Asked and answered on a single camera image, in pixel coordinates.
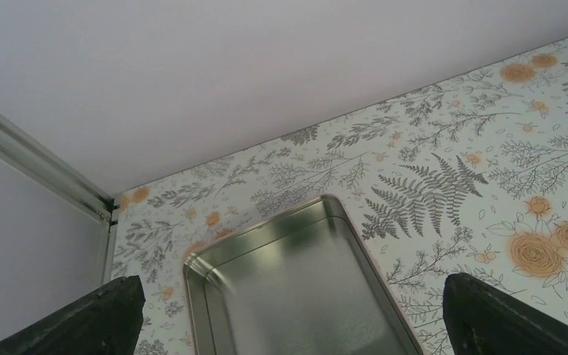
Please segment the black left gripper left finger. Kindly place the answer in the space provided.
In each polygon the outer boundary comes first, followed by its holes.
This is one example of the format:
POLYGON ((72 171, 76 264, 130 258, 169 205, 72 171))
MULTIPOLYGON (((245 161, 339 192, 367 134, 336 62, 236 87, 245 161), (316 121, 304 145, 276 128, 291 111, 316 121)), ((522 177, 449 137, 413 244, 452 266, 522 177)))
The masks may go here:
POLYGON ((143 325, 139 276, 118 277, 0 341, 0 354, 133 354, 143 325))

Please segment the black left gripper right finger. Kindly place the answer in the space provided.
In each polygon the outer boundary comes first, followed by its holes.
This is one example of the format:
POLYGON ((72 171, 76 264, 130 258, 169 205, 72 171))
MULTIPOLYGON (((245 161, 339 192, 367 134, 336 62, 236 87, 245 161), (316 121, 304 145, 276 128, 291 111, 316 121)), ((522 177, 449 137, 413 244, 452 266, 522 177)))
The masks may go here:
POLYGON ((568 354, 568 325, 470 274, 447 276, 442 307, 455 354, 568 354))

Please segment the floral paper table cover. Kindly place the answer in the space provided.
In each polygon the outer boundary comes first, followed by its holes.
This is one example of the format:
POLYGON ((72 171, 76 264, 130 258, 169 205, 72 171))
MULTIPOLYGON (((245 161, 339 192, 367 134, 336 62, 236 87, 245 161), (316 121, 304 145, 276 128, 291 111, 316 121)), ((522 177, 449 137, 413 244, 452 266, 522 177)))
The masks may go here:
POLYGON ((147 304, 137 354, 191 354, 181 263, 337 196, 428 354, 467 272, 568 325, 568 38, 125 192, 112 276, 147 304))

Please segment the empty silver metal tray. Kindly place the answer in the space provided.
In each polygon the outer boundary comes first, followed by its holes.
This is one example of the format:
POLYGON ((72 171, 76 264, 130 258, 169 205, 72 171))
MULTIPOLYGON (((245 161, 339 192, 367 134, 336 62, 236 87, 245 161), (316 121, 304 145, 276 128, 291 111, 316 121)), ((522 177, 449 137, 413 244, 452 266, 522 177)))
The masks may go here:
POLYGON ((183 262, 196 354, 421 354, 342 202, 322 195, 183 262))

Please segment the aluminium frame post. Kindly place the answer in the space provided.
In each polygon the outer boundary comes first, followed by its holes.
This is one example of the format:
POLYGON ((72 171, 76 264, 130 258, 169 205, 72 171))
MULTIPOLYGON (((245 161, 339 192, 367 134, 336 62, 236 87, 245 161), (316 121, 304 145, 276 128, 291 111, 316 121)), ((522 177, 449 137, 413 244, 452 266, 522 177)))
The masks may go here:
POLYGON ((111 279, 115 199, 0 114, 0 158, 101 224, 95 281, 111 279))

